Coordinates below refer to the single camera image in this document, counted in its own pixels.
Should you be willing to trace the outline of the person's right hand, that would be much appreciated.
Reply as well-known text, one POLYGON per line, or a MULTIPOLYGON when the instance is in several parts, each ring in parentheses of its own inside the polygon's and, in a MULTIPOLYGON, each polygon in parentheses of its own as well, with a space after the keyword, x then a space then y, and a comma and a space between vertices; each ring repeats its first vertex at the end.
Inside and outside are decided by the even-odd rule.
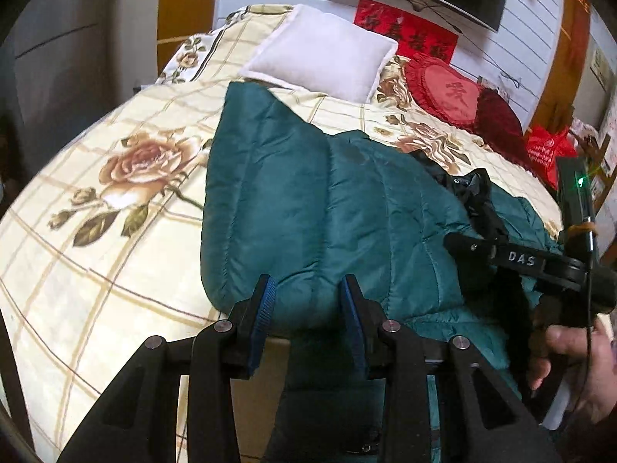
POLYGON ((571 382, 576 414, 593 424, 608 418, 616 407, 616 360, 610 338, 611 332, 599 318, 593 322, 591 333, 561 325, 535 330, 529 341, 530 389, 539 389, 549 376, 550 355, 564 355, 575 371, 571 382))

